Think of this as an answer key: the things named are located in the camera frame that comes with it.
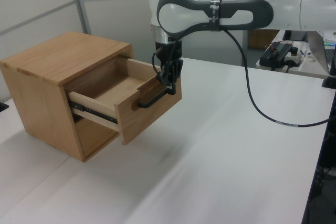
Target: white robot link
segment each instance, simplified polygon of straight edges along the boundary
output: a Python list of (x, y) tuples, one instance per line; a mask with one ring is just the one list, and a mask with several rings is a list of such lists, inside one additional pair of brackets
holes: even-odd
[(336, 28), (336, 0), (149, 0), (158, 79), (175, 93), (183, 61), (181, 38), (195, 31)]

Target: wooden drawer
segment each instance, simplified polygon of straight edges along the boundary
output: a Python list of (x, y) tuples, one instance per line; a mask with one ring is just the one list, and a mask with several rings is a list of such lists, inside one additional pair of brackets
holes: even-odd
[(64, 88), (74, 114), (119, 132), (123, 144), (128, 144), (181, 99), (179, 81), (176, 95), (166, 94), (151, 107), (139, 108), (138, 102), (151, 90), (164, 87), (157, 81), (151, 64), (124, 56), (112, 58)]
[(119, 135), (128, 144), (181, 99), (179, 81), (176, 95), (139, 108), (165, 88), (152, 66), (134, 60), (129, 43), (76, 32), (0, 60), (0, 69), (26, 132), (84, 162)]

